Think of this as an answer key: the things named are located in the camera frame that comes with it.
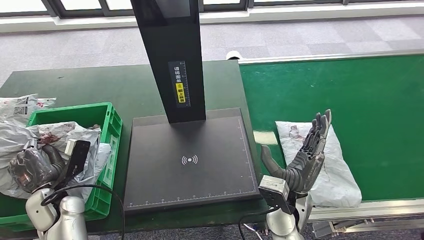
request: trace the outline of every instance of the green plastic crate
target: green plastic crate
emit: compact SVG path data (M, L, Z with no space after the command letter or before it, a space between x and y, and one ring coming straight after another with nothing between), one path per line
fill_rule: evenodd
M121 138L122 120L112 103L94 103L79 106L67 106L44 109L34 112L28 126L53 124L61 122L77 122L84 128L97 124L101 126L100 142L111 145L112 152L106 166L100 173L97 185L113 188L118 147ZM94 188L85 203L85 220L99 220L108 216L111 208L112 194ZM17 199L0 194L0 228L8 228L15 232L34 229L25 211L26 199Z

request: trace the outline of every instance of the yellow label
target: yellow label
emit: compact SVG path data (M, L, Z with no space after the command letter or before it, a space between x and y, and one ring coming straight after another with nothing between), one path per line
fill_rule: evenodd
M178 97L178 102L180 104L185 103L186 102L186 96L184 94L183 84L181 82L175 83L175 87L176 87L176 95Z

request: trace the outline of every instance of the gray carpet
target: gray carpet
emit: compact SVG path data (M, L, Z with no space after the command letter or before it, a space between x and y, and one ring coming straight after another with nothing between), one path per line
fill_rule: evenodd
M227 52L245 58L351 54L424 49L424 17L380 17L303 22L255 22L201 26L205 61ZM146 64L137 28L0 33L0 86L12 71ZM247 239L257 239L248 230ZM112 240L116 235L94 236ZM159 230L126 234L128 240L235 240L236 226ZM312 230L305 239L313 239ZM420 230L349 233L340 240L419 240Z

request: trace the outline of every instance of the black scanning platform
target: black scanning platform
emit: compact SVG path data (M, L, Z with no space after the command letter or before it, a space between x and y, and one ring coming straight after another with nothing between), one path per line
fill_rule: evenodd
M206 120L168 123L134 118L126 213L259 198L239 108L206 112Z

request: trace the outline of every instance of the qr code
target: qr code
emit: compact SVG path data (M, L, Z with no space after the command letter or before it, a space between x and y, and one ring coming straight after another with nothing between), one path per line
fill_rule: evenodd
M29 97L18 98L18 99L16 99L16 104L17 105L28 104L28 99L29 99Z
M16 106L13 110L13 115L27 115L28 107L27 106Z

